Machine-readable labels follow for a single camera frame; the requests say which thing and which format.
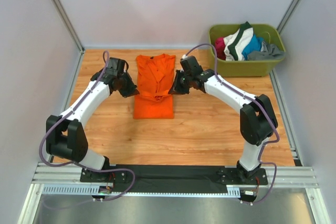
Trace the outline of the orange t shirt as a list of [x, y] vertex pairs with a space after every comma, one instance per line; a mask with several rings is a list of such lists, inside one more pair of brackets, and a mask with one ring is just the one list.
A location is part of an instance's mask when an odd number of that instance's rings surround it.
[[173, 96], [169, 90], [174, 81], [175, 55], [136, 57], [137, 86], [134, 98], [134, 119], [172, 119]]

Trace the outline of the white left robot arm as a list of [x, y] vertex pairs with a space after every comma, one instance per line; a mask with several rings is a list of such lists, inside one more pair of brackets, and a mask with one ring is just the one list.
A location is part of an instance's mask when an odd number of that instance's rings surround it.
[[60, 115], [47, 119], [41, 143], [46, 153], [91, 171], [99, 183], [110, 178], [109, 159], [89, 148], [85, 126], [99, 105], [114, 92], [124, 98], [139, 93], [125, 60], [109, 57], [104, 62], [104, 67], [91, 77], [79, 98]]

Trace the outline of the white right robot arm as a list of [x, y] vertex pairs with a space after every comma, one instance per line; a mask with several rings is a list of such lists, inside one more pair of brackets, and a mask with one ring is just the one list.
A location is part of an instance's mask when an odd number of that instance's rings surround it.
[[239, 114], [240, 133], [245, 140], [243, 153], [236, 165], [236, 177], [250, 183], [261, 167], [262, 152], [272, 141], [279, 141], [278, 122], [268, 96], [256, 96], [232, 85], [212, 69], [204, 70], [194, 56], [184, 55], [181, 70], [176, 71], [169, 94], [188, 94], [190, 88], [209, 94], [229, 105]]

